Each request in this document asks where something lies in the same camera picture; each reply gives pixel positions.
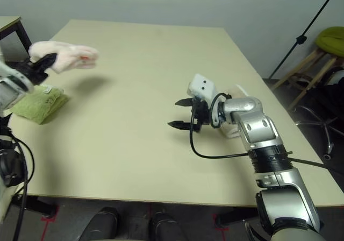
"cable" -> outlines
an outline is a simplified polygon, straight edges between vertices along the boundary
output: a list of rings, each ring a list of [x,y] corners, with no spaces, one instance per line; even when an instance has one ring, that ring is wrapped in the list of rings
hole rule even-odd
[[[242,157],[247,156],[247,153],[239,153],[239,154],[232,154],[232,155],[225,155],[225,156],[205,156],[200,153],[198,153],[194,146],[194,138],[193,138],[193,132],[194,132],[194,121],[195,121],[195,113],[196,113],[196,107],[198,104],[198,100],[194,100],[192,105],[192,113],[191,113],[191,122],[190,122],[190,131],[189,131],[189,138],[190,138],[190,145],[192,148],[192,151],[199,157],[204,159],[227,159],[227,158],[235,158],[235,157]]]
[[[34,169],[35,169],[35,163],[34,163],[34,157],[33,157],[33,153],[31,151],[31,149],[29,148],[29,146],[23,142],[22,140],[18,139],[17,138],[17,141],[21,144],[23,144],[25,146],[25,148],[28,150],[28,152],[30,153],[30,156],[31,156],[31,161],[32,161],[32,169],[31,169],[31,174],[30,174],[30,177],[28,178],[28,181],[27,181],[27,184],[30,183],[32,177],[33,177],[33,173],[34,173]],[[21,188],[19,188],[16,193],[14,194],[14,196],[18,195],[22,190],[24,189],[24,186],[22,186]]]
[[[20,209],[19,209],[19,215],[18,215],[16,230],[15,230],[15,234],[13,236],[13,241],[17,241],[18,237],[19,237],[19,233],[20,233],[20,228],[22,227],[21,224],[23,223],[23,217],[24,217],[24,211],[25,211],[25,205],[26,205],[27,183],[28,183],[27,175],[28,175],[28,173],[27,173],[27,165],[26,165],[23,149],[21,148],[21,146],[18,142],[18,139],[14,135],[12,135],[11,137],[13,138],[13,140],[16,143],[16,146],[18,147],[20,155],[23,157],[23,166],[24,166],[23,196],[21,198],[22,201],[21,201],[21,205],[20,205]]]
[[[210,125],[213,127],[213,128],[220,128],[220,122],[219,122],[219,125],[216,126],[213,124],[213,108],[214,108],[214,105],[215,105],[215,102],[216,100],[220,97],[220,96],[223,96],[225,98],[229,98],[231,97],[231,95],[227,95],[226,93],[218,93],[215,98],[213,99],[213,101],[211,102],[211,105],[210,105],[210,110],[209,110],[209,121],[210,121]]]
[[[267,241],[265,238],[259,235],[259,233],[255,231],[248,222],[245,222],[245,229],[250,241],[256,241],[255,238],[257,238],[259,241]]]
[[[293,162],[297,162],[297,163],[303,163],[303,164],[307,164],[307,165],[311,165],[311,166],[321,167],[321,168],[327,169],[328,171],[331,171],[333,173],[339,174],[339,175],[344,177],[344,172],[340,172],[340,171],[338,171],[332,167],[327,167],[321,163],[316,163],[313,161],[308,161],[308,160],[303,160],[303,159],[294,159],[294,158],[289,158],[289,160],[293,161]]]

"green cloth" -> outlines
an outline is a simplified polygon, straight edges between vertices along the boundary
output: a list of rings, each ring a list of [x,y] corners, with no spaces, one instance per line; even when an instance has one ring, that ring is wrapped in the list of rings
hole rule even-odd
[[[316,39],[316,44],[327,53],[344,57],[344,27],[329,27]]]
[[[36,86],[33,93],[26,94],[11,111],[18,115],[42,124],[44,120],[62,107],[68,96],[61,89],[47,86]]]

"tripod stand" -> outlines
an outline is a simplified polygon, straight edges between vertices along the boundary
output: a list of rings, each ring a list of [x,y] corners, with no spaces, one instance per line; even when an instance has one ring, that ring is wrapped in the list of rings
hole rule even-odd
[[[310,27],[313,25],[313,23],[316,21],[316,19],[318,18],[318,16],[321,14],[321,12],[323,11],[323,9],[325,8],[325,6],[327,5],[327,3],[330,0],[326,0],[325,3],[322,5],[322,7],[320,8],[320,10],[318,11],[318,13],[315,15],[315,17],[312,19],[312,21],[309,23],[309,25],[307,26],[307,28],[304,30],[304,32],[302,32],[301,35],[299,35],[296,38],[296,42],[293,44],[293,46],[290,48],[290,50],[287,52],[287,54],[285,55],[285,57],[282,59],[282,61],[279,63],[279,65],[276,67],[276,69],[273,71],[273,73],[271,73],[271,75],[269,76],[269,80],[274,76],[274,74],[279,70],[279,68],[282,66],[282,64],[285,62],[285,60],[288,58],[288,56],[291,54],[291,52],[295,49],[295,47],[297,45],[301,45],[303,44],[306,40],[307,37],[305,36],[307,31],[310,29]]]

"black shoe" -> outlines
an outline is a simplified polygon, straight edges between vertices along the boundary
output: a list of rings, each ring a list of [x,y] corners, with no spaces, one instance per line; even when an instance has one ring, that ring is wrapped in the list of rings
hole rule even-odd
[[[115,208],[105,207],[88,223],[79,241],[114,239],[119,227],[120,215]]]
[[[168,214],[158,212],[149,221],[149,241],[189,241],[179,224]]]

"table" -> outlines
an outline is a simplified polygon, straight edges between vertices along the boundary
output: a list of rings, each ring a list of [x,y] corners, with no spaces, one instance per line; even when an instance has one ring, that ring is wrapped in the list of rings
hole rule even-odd
[[[31,41],[20,21],[21,19],[22,18],[19,16],[0,16],[0,40],[7,37],[9,34],[16,32],[20,42],[28,52],[28,48],[31,46]]]
[[[224,29],[71,20],[53,40],[92,46],[100,58],[95,69],[49,72],[46,83],[71,97],[49,123],[13,116],[10,127],[36,159],[31,195],[255,205],[260,189],[248,157],[199,158],[188,132],[167,125],[190,119],[190,108],[174,103],[187,97],[195,73],[219,91],[243,86],[262,101],[291,157],[320,161]],[[210,126],[195,146],[207,155],[244,152],[239,138],[224,139]],[[328,171],[296,166],[315,205],[344,204]]]

